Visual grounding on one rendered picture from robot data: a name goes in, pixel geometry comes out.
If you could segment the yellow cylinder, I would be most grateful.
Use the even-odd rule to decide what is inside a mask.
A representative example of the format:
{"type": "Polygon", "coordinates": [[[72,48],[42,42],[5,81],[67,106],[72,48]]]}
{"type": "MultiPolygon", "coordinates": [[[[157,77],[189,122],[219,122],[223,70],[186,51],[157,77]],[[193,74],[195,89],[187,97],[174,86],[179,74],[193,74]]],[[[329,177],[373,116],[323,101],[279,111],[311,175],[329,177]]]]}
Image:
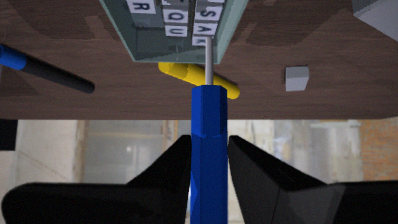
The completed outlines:
{"type": "MultiPolygon", "coordinates": [[[[206,85],[206,70],[195,65],[186,63],[158,63],[160,71],[190,82],[197,86],[206,85]]],[[[235,99],[240,94],[238,86],[213,74],[213,85],[221,85],[227,89],[227,97],[235,99]]]]}

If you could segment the blue stylus with grey tip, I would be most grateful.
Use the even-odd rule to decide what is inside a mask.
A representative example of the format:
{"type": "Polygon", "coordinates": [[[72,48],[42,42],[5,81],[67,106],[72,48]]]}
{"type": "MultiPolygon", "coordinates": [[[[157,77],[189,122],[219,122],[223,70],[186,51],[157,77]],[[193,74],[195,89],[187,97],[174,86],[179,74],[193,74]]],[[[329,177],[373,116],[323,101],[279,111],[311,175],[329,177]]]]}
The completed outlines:
{"type": "Polygon", "coordinates": [[[228,224],[227,89],[213,85],[213,38],[206,85],[192,88],[190,224],[228,224]]]}

